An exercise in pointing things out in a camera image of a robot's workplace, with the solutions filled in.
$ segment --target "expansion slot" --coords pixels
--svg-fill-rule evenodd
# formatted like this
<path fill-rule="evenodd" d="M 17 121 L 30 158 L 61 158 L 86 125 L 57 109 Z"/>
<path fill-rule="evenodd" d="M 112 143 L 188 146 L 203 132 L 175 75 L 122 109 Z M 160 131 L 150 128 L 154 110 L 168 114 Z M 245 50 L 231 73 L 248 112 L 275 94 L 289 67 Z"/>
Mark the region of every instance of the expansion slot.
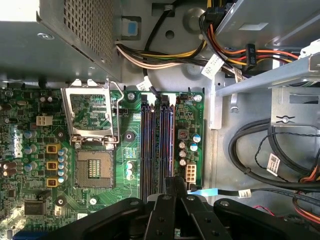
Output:
<path fill-rule="evenodd" d="M 174 136 L 175 136 L 175 107 L 170 106 L 168 96 L 161 99 L 159 127 L 159 177 L 158 192 L 164 193 L 164 179 L 173 176 Z"/>
<path fill-rule="evenodd" d="M 156 113 L 153 104 L 147 104 L 141 97 L 141 162 L 140 162 L 140 196 L 147 202 L 154 193 L 153 169 L 156 158 Z"/>

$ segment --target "power supply unit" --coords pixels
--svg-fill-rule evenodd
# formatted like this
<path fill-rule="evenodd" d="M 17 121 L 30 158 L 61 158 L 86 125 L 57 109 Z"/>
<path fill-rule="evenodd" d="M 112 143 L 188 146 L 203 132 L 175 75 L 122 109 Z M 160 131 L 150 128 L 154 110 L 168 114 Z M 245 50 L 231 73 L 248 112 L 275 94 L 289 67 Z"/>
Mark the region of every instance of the power supply unit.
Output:
<path fill-rule="evenodd" d="M 2 73 L 120 81 L 119 0 L 1 0 Z"/>

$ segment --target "blue tab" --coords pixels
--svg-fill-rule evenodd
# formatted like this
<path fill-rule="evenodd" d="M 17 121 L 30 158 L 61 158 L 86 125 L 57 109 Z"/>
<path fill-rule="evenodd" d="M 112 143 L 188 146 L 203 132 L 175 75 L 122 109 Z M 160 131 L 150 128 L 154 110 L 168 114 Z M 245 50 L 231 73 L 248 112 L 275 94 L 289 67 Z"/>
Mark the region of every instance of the blue tab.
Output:
<path fill-rule="evenodd" d="M 218 188 L 202 189 L 202 190 L 198 190 L 198 191 L 189 192 L 189 194 L 201 195 L 204 197 L 217 196 L 218 195 Z"/>

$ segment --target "cable tie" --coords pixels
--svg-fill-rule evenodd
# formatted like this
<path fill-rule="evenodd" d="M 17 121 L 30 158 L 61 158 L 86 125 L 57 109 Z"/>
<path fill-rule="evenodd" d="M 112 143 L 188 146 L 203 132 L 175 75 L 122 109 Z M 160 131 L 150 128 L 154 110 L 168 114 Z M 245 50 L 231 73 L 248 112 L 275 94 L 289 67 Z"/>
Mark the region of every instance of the cable tie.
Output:
<path fill-rule="evenodd" d="M 248 173 L 251 172 L 251 168 L 250 167 L 247 167 L 244 171 L 244 175 L 247 175 Z"/>
<path fill-rule="evenodd" d="M 175 6 L 173 6 L 172 4 L 167 4 L 164 5 L 164 11 L 173 11 L 175 9 Z"/>

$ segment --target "white wire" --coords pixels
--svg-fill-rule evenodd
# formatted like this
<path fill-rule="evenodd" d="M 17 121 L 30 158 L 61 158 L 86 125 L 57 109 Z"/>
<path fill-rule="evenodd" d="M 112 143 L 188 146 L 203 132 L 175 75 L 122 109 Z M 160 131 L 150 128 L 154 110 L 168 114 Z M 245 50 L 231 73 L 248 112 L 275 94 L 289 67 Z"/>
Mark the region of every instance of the white wire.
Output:
<path fill-rule="evenodd" d="M 116 48 L 118 49 L 118 51 L 131 63 L 144 68 L 144 69 L 152 69 L 152 70 L 158 70 L 158 69 L 166 69 L 166 68 L 171 68 L 174 66 L 178 66 L 181 65 L 182 63 L 164 63 L 164 64 L 147 64 L 141 61 L 138 61 L 136 59 L 134 59 L 133 57 L 129 56 L 128 54 L 126 54 L 119 46 L 116 46 Z"/>

